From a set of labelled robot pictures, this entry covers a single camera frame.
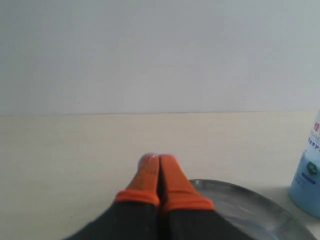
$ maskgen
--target white wall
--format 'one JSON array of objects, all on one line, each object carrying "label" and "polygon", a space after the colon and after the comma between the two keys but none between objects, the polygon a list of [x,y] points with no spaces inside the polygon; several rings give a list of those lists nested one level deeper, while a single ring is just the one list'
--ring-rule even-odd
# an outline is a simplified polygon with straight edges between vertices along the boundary
[{"label": "white wall", "polygon": [[2,0],[0,115],[320,107],[318,0]]}]

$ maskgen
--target silver plate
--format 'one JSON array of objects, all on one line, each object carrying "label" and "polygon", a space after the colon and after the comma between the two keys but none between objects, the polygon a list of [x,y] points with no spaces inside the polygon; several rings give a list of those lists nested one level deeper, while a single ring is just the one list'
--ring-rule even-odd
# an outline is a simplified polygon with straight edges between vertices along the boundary
[{"label": "silver plate", "polygon": [[287,210],[254,191],[217,180],[190,181],[219,214],[257,240],[317,240]]}]

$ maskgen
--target plastic bottle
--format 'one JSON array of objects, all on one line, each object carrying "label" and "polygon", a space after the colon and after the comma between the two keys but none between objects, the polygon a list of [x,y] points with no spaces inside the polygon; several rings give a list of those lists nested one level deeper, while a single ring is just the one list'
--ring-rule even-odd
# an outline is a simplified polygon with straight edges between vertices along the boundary
[{"label": "plastic bottle", "polygon": [[289,195],[299,208],[320,218],[320,110],[315,117]]}]

